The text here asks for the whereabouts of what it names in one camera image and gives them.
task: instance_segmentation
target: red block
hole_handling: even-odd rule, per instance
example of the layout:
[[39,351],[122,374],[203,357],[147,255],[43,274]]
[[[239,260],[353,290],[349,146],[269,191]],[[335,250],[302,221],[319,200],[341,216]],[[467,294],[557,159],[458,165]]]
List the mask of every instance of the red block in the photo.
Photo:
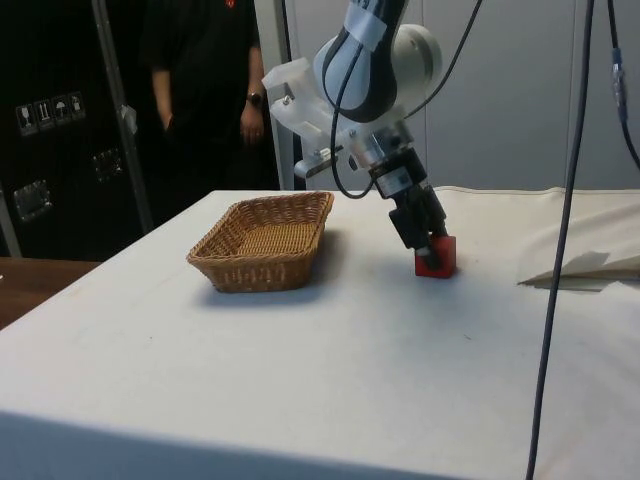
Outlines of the red block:
[[422,258],[416,256],[416,275],[418,277],[451,278],[456,273],[456,237],[431,237],[433,249],[442,259],[440,270],[430,270]]

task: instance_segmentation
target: black cable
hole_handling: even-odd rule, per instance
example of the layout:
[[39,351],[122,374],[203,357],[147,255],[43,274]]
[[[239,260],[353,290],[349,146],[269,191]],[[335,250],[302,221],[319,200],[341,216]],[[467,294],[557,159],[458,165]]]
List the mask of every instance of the black cable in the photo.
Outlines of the black cable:
[[549,364],[549,353],[551,351],[551,337],[553,334],[553,322],[555,319],[556,305],[558,301],[558,291],[560,289],[560,276],[562,274],[562,264],[569,235],[569,221],[571,219],[571,207],[573,204],[573,192],[575,189],[576,173],[578,161],[580,159],[580,148],[582,147],[582,134],[587,110],[587,97],[589,92],[589,71],[591,68],[591,31],[593,29],[593,10],[595,0],[588,0],[587,14],[584,27],[584,45],[582,52],[582,75],[580,79],[580,103],[578,109],[578,122],[573,141],[573,151],[571,153],[571,163],[567,176],[567,186],[564,198],[564,209],[562,212],[562,224],[560,226],[560,238],[558,239],[558,249],[556,261],[553,268],[553,282],[549,294],[549,305],[547,308],[547,320],[544,329],[544,340],[542,343],[542,355],[540,358],[540,368],[538,371],[538,385],[536,388],[536,400],[533,413],[533,427],[531,433],[531,448],[529,451],[529,465],[527,467],[526,480],[533,480],[538,457],[538,444],[540,440],[540,421],[542,418],[542,400],[544,398],[544,386],[547,377],[547,367]]
[[609,1],[609,26],[611,27],[611,44],[616,49],[618,45],[618,25],[616,22],[616,10],[613,5],[613,0]]
[[431,100],[433,100],[440,93],[440,90],[442,90],[444,88],[444,86],[446,85],[446,83],[449,81],[449,77],[453,73],[453,70],[456,68],[456,64],[458,63],[458,58],[460,57],[460,54],[462,53],[462,50],[464,49],[464,46],[467,43],[467,38],[469,38],[469,34],[471,33],[471,30],[473,29],[473,25],[476,22],[476,18],[478,16],[478,12],[480,11],[480,7],[482,6],[482,2],[483,1],[484,0],[477,0],[476,1],[476,6],[473,9],[473,13],[471,14],[471,18],[469,19],[469,23],[467,24],[467,28],[465,29],[464,34],[462,35],[462,39],[460,40],[460,43],[458,44],[458,48],[456,49],[456,53],[453,55],[453,59],[451,60],[451,64],[449,65],[449,68],[448,68],[447,72],[444,74],[444,77],[442,77],[442,81],[436,87],[436,89],[433,91],[433,93],[431,95],[429,95],[429,98],[427,98],[424,102],[422,102],[418,107],[413,109],[411,111],[411,113],[409,113],[405,117],[405,119],[413,117],[416,113],[418,113],[420,110],[422,110],[424,107],[426,107],[429,103],[431,103]]
[[627,98],[626,98],[626,90],[624,85],[624,71],[622,70],[622,52],[620,50],[620,45],[618,43],[618,23],[616,21],[616,11],[615,11],[613,0],[608,0],[607,4],[609,7],[609,27],[611,30],[611,45],[613,47],[613,61],[614,61],[614,64],[617,65],[619,69],[619,75],[620,75],[618,78],[614,79],[615,89],[617,92],[616,103],[618,103],[618,117],[620,118],[622,135],[624,136],[624,141],[627,144],[627,148],[629,150],[629,153],[631,154],[631,158],[636,164],[636,167],[638,167],[638,169],[640,170],[640,157],[638,156],[638,152],[631,138],[631,133],[629,132]]
[[342,184],[342,180],[340,180],[340,173],[338,172],[338,157],[336,157],[336,136],[338,135],[338,121],[340,119],[340,109],[342,107],[342,99],[344,97],[345,92],[347,91],[349,80],[351,79],[351,75],[353,74],[353,71],[356,68],[356,64],[358,63],[358,60],[360,59],[360,55],[362,54],[363,48],[364,46],[362,44],[358,45],[358,50],[356,51],[356,54],[353,56],[353,60],[351,60],[351,64],[347,69],[347,73],[344,77],[344,80],[342,81],[342,85],[340,86],[340,91],[338,92],[338,97],[336,98],[336,103],[333,109],[333,122],[331,124],[330,150],[331,150],[331,171],[333,173],[333,179],[335,180],[336,185],[338,186],[338,190],[340,190],[340,192],[342,192],[342,194],[345,197],[350,198],[352,200],[360,200],[366,197],[369,194],[369,192],[373,189],[373,186],[374,186],[374,181],[371,180],[371,183],[369,183],[367,188],[358,195],[354,195],[353,193],[350,193],[349,191],[347,191],[347,189]]

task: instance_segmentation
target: wicker basket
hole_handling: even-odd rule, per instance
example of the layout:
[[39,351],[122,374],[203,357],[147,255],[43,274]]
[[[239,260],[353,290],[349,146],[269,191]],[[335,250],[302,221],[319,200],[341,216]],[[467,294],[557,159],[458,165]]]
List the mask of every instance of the wicker basket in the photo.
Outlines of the wicker basket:
[[333,198],[304,193],[233,205],[187,261],[221,292],[301,288],[311,278]]

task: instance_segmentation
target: person's arm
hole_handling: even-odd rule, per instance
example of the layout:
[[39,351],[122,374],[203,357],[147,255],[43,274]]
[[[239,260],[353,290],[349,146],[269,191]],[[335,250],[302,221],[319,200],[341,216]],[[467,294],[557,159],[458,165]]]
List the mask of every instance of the person's arm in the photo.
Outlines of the person's arm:
[[153,70],[151,78],[158,114],[164,129],[168,130],[173,118],[173,110],[171,109],[171,73],[168,70]]
[[173,12],[166,0],[149,0],[140,39],[140,63],[151,70],[158,113],[167,130],[173,117],[169,35]]
[[[247,11],[249,30],[247,36],[249,48],[249,88],[247,99],[252,93],[259,93],[264,101],[265,90],[262,85],[264,78],[264,64],[260,51],[260,37],[258,34],[258,22],[256,19],[254,3],[250,2]],[[252,105],[248,100],[245,103],[242,117],[240,118],[240,130],[247,145],[256,145],[264,137],[264,118],[262,117],[262,105]]]
[[264,63],[262,63],[262,51],[260,47],[251,47],[249,50],[249,91],[247,96],[252,93],[259,93],[264,97]]
[[249,102],[249,95],[259,93],[264,99],[264,64],[262,52],[259,47],[249,49],[249,90],[242,117],[240,118],[240,131],[247,145],[256,145],[264,137],[264,118],[262,117],[262,105],[253,105]]

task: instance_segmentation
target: black case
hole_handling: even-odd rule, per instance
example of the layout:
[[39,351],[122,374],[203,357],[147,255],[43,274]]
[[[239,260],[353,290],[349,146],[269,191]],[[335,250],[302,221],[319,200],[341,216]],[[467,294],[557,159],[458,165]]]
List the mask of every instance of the black case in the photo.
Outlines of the black case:
[[95,25],[88,0],[2,7],[0,182],[25,257],[104,260],[142,234]]

